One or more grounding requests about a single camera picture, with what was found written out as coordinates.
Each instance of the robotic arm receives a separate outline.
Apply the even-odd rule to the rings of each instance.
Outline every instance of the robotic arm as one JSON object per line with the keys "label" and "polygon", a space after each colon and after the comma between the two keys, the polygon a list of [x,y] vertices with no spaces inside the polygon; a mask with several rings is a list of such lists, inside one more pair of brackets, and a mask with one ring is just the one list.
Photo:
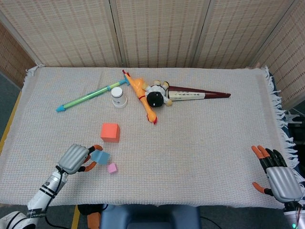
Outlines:
{"label": "robotic arm", "polygon": [[94,145],[87,149],[81,145],[71,145],[56,166],[57,171],[52,173],[28,202],[27,215],[18,211],[6,215],[0,219],[0,229],[35,229],[39,218],[46,217],[49,204],[67,183],[68,175],[88,172],[94,168],[96,162],[92,162],[87,167],[82,165],[90,159],[90,153],[96,149],[102,150],[102,147]]}
{"label": "robotic arm", "polygon": [[262,146],[252,146],[252,150],[266,173],[271,189],[263,188],[256,182],[252,183],[254,188],[263,194],[274,196],[284,204],[283,211],[290,228],[305,229],[305,207],[298,203],[303,193],[282,155],[276,150],[272,151]]}

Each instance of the pink cube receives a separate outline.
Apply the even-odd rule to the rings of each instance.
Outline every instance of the pink cube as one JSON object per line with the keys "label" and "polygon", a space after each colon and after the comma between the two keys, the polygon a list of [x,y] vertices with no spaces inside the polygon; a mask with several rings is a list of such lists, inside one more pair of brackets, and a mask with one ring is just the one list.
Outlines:
{"label": "pink cube", "polygon": [[118,168],[116,167],[116,164],[111,163],[110,165],[107,165],[108,173],[116,173],[118,171]]}

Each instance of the orange cube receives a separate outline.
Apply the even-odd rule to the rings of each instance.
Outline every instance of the orange cube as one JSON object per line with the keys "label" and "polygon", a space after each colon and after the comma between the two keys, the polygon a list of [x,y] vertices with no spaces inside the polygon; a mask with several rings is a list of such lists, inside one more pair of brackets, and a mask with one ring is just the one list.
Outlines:
{"label": "orange cube", "polygon": [[104,142],[119,142],[119,125],[116,123],[103,123],[101,130],[101,139],[103,139]]}

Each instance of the white cup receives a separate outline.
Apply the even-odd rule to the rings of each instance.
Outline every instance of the white cup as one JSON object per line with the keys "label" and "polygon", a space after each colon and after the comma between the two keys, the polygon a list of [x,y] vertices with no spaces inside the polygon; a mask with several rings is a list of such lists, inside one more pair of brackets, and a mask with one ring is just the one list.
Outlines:
{"label": "white cup", "polygon": [[112,88],[111,95],[112,103],[116,108],[124,108],[127,105],[127,97],[123,94],[122,88]]}

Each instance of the gray floor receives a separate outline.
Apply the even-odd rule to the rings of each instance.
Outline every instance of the gray floor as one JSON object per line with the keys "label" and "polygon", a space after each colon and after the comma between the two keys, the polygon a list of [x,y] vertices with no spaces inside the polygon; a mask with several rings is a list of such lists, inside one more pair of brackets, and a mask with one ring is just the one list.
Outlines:
{"label": "gray floor", "polygon": [[[19,90],[0,75],[0,137],[5,129],[10,113],[14,107]],[[6,206],[0,208],[0,218],[12,211],[26,213],[25,206]],[[49,221],[56,225],[69,227],[72,222],[74,206],[50,207],[48,210]],[[201,207],[201,215],[205,216],[223,229],[287,229],[287,224],[282,211],[267,208],[230,208],[225,206]],[[202,219],[203,229],[216,229],[211,222]],[[50,229],[42,219],[37,229]],[[87,228],[86,217],[81,216],[79,229]]]}
{"label": "gray floor", "polygon": [[0,73],[0,137],[2,137],[19,92],[20,89]]}

